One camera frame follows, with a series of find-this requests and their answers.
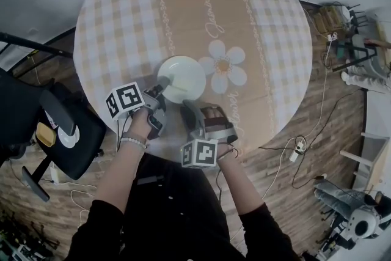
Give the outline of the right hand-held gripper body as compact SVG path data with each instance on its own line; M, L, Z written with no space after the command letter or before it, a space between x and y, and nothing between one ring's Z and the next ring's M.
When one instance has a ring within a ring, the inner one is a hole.
M238 139L235 127L229 121L225 112L224 115L225 121L227 122L225 130L207 132L205 130L205 118L203 116L203 135L187 134L188 141L180 149L181 165L183 168L201 169L215 167L217 163L218 144L232 144Z

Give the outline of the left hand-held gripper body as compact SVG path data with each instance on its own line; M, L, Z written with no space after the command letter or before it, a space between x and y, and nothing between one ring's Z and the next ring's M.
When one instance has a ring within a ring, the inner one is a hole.
M132 117L138 109L146 108L148 124L152 128L148 140L160 137L166 126L166 103L163 92L158 91L157 84L142 92L137 82L122 85L112 89L105 102L112 120Z

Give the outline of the large white plate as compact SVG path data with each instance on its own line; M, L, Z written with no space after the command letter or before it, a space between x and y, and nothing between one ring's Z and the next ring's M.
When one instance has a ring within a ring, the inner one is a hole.
M206 86L206 75L202 66L194 59L187 56L174 56L168 58L159 68L159 76L169 77L180 75L182 78L194 82L195 86L190 92L180 92L171 86L163 92L165 99L172 103L182 104L183 100L197 100L201 97Z

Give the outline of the person's right forearm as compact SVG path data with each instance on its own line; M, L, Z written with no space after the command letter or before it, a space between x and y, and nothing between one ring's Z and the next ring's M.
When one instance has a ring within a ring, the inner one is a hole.
M236 151L231 145L218 144L217 163L226 179L238 214L245 215L261 207L264 201L235 155Z

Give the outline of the person's left forearm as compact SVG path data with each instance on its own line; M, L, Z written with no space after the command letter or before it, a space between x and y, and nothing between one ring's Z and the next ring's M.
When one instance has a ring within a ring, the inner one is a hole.
M98 184L95 200L111 204L124 213L143 154L141 146L133 142L123 143Z

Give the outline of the round table with checkered cloth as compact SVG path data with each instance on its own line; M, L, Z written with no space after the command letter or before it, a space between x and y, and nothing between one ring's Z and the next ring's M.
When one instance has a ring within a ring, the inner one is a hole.
M268 143L298 110L312 71L312 39L298 0L85 0L73 59L88 101L114 132L111 90L156 82L172 56L202 66L201 100L220 105L237 147Z

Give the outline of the person's right hand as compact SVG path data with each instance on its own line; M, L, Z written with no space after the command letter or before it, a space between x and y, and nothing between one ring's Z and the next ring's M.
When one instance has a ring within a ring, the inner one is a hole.
M202 113L205 118L205 130L207 132L226 129L227 122L225 121L224 112L220 107L205 107L202 109Z

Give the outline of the person's left hand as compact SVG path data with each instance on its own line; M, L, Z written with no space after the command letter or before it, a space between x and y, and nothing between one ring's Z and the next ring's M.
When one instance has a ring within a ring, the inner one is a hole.
M151 130L152 128L148 124L148 110L141 108L134 113L130 127L127 132L124 132L123 136L145 144Z

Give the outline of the person's black clothing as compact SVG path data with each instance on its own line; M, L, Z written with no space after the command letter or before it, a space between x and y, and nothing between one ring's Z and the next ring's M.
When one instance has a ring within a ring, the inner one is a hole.
M240 216L247 253L230 242L227 220L200 170L144 155L125 211L94 200L65 261L300 261L266 205Z

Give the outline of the small white plate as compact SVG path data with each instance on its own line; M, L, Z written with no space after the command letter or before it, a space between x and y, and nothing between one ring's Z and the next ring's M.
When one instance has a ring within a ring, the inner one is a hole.
M68 149L72 149L80 139L80 132L78 126L76 126L75 132L72 136L69 136L61 127L58 127L57 137L61 144Z

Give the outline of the red-patterned card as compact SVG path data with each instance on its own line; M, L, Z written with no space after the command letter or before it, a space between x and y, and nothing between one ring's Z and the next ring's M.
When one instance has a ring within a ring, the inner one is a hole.
M58 124L54 121L54 119L45 111L45 114L47 116L48 122L51 125L52 129L56 129L58 127Z

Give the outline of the yellow rectangular dish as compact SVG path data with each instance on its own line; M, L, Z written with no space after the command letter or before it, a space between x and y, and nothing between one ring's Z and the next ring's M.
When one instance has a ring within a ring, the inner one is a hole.
M47 147L52 147L56 142L56 132L44 123L39 122L37 124L35 135L36 138Z

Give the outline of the white power strip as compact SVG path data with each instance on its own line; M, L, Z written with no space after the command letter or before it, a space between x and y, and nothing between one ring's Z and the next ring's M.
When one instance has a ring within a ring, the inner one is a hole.
M303 155L306 150L306 141L305 139L300 139L295 141L294 149L289 157L289 161L294 163L299 155Z

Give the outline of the black office chair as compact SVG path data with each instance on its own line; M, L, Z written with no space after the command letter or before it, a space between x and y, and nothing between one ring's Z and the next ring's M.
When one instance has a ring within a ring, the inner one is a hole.
M58 127L52 147L36 138L39 122L51 127L45 111L69 136L78 126L80 139L72 149L61 144ZM54 80L33 86L0 68L0 166L5 160L21 158L35 139L46 157L34 172L23 167L22 178L44 202L49 201L49 195L40 181L48 167L54 164L71 179L79 179L93 159L103 153L100 146L105 133L105 124L88 108L81 94L70 92Z

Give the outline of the wooden crate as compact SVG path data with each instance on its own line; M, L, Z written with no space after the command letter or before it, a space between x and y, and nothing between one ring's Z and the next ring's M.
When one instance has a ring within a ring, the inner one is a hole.
M311 16L321 34L329 34L345 28L342 13L338 6L322 6L315 9Z

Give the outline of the gray chair black legs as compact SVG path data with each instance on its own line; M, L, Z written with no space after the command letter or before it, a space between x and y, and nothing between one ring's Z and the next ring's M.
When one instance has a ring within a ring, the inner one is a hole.
M339 49L347 51L350 58L350 63L334 67L333 72L342 71L353 65L362 65L373 76L384 76L386 74L379 64L377 48L365 44L364 37L359 34L353 35L348 40L335 40L331 43L331 47L335 47L337 51Z

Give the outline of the white router black antennas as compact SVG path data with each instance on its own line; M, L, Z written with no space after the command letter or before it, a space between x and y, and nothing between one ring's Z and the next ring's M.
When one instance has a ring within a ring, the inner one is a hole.
M368 26L368 17L365 11L356 11L355 8L359 7L360 4L354 6L345 6L340 4L340 11L346 24L355 28L361 28Z

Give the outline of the light wooden table frame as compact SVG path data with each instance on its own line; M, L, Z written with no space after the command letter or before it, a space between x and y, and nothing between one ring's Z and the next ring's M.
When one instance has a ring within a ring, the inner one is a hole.
M361 132L364 140L361 156L341 150L339 154L355 161L353 189L370 193L382 187L386 161L391 157L391 138Z

